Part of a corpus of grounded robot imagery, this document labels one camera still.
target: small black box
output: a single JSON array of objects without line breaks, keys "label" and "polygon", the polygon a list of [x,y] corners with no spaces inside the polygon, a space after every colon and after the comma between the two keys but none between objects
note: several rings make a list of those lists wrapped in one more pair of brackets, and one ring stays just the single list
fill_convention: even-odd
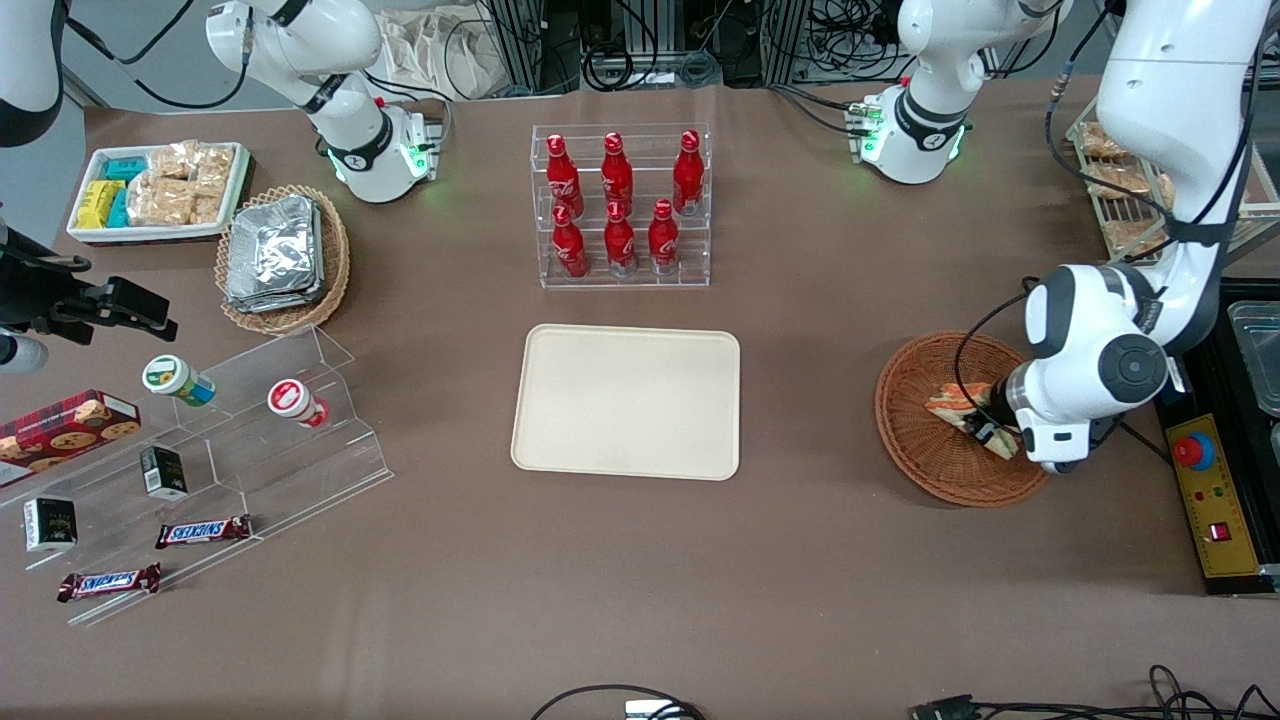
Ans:
[{"label": "small black box", "polygon": [[187,497],[187,478],[182,474],[182,457],[168,448],[151,446],[142,451],[142,478],[147,495],[175,501]]},{"label": "small black box", "polygon": [[33,497],[22,506],[27,551],[76,546],[76,505],[61,497]]}]

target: red cookie box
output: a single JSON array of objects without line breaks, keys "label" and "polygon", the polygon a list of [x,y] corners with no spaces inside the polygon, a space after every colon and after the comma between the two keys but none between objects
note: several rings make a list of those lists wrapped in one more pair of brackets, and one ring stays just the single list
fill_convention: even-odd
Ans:
[{"label": "red cookie box", "polygon": [[0,487],[84,455],[138,432],[131,402],[86,389],[0,425]]}]

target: wicker basket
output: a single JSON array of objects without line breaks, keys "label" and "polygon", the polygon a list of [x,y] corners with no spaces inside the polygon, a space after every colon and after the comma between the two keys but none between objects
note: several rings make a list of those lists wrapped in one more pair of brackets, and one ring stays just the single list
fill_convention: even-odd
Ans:
[{"label": "wicker basket", "polygon": [[[343,227],[342,218],[338,217],[333,202],[323,192],[311,187],[287,184],[255,195],[244,202],[244,206],[274,202],[294,192],[306,195],[320,206],[320,234],[324,243],[324,297],[314,305],[284,307],[268,313],[241,313],[224,301],[223,314],[247,331],[282,336],[302,325],[319,325],[333,315],[342,302],[342,296],[347,292],[347,281],[351,278],[351,245],[347,242],[347,228]],[[218,241],[218,264],[214,266],[214,282],[218,283],[218,290],[223,291],[224,296],[227,295],[227,258],[230,232],[228,225]]]},{"label": "wicker basket", "polygon": [[[1012,505],[1044,484],[1044,469],[1024,452],[1002,460],[924,409],[943,383],[955,382],[963,337],[933,333],[899,348],[876,384],[876,424],[893,462],[931,495],[970,507]],[[1018,351],[979,334],[965,346],[963,370],[968,382],[995,382],[1021,363]]]}]

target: yellow control panel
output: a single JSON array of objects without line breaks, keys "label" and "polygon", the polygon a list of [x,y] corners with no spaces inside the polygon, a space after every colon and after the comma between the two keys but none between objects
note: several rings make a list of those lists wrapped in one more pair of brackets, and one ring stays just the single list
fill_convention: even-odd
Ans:
[{"label": "yellow control panel", "polygon": [[1257,575],[1253,538],[1222,457],[1213,415],[1201,415],[1165,434],[1204,577]]}]

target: brown tablecloth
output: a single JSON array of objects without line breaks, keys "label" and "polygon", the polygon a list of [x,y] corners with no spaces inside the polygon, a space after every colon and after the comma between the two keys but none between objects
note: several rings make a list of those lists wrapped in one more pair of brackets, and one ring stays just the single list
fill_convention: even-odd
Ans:
[{"label": "brown tablecloth", "polygon": [[[966,328],[1024,274],[1103,256],[1080,183],[1043,149],[1046,92],[991,83],[963,154],[922,187],[851,165],[837,135],[764,91],[460,105],[439,182],[381,206],[344,191],[298,111],[90,111],[90,147],[236,140],[259,161],[255,191],[329,193],[353,275],[326,329],[357,357],[356,407],[397,477],[90,629],[64,625],[9,528],[0,707],[521,720],[559,691],[626,682],[721,719],[904,717],[961,692],[1130,703],[1152,662],[1219,697],[1280,687],[1276,606],[1199,596],[1171,473],[1129,438],[987,511],[934,501],[881,447],[872,393],[901,343]],[[543,291],[531,126],[681,119],[713,123],[712,287]],[[264,340],[220,315],[211,245],[60,250],[170,297],[179,340],[51,341],[44,373],[0,380],[6,415],[86,387],[138,395],[138,368],[170,347],[209,365]],[[547,322],[737,336],[737,475],[512,465],[524,338]],[[1018,311],[989,331],[1023,345]],[[1149,410],[1137,424],[1156,432]],[[622,700],[556,716],[620,717]]]}]

